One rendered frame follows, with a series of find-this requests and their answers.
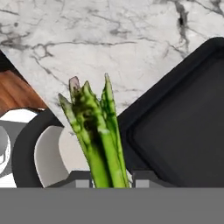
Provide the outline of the black rectangular tray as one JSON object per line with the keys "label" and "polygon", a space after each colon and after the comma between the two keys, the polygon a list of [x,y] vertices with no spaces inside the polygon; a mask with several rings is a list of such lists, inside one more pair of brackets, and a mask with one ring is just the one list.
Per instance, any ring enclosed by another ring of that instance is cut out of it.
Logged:
{"label": "black rectangular tray", "polygon": [[210,38],[119,116],[128,171],[224,187],[224,38]]}

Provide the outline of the green asparagus bunch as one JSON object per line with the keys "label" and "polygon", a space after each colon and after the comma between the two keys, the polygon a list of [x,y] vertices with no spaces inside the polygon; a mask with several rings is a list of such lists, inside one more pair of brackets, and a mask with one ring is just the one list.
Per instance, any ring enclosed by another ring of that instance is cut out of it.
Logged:
{"label": "green asparagus bunch", "polygon": [[112,85],[108,76],[98,97],[90,84],[69,80],[70,97],[59,95],[59,103],[87,160],[94,186],[128,188],[130,186]]}

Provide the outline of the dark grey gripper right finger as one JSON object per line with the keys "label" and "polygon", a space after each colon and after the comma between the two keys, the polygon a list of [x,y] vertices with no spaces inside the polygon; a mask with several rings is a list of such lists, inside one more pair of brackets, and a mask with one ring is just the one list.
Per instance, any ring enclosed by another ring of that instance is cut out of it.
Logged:
{"label": "dark grey gripper right finger", "polygon": [[132,188],[173,187],[172,184],[158,178],[154,171],[133,171],[131,177]]}

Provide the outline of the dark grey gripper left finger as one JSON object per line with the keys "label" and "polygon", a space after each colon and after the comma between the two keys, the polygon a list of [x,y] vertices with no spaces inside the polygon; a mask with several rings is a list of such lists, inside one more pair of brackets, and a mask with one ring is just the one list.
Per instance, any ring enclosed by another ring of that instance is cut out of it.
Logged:
{"label": "dark grey gripper left finger", "polygon": [[93,182],[90,171],[72,171],[68,177],[51,187],[92,188]]}

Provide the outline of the white and grey round object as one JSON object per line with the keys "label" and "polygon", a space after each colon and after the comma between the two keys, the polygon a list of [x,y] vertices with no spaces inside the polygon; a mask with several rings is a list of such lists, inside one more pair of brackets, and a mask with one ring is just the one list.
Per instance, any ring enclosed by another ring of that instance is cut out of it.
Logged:
{"label": "white and grey round object", "polygon": [[11,168],[14,143],[26,124],[38,113],[13,109],[0,115],[0,188],[16,188]]}

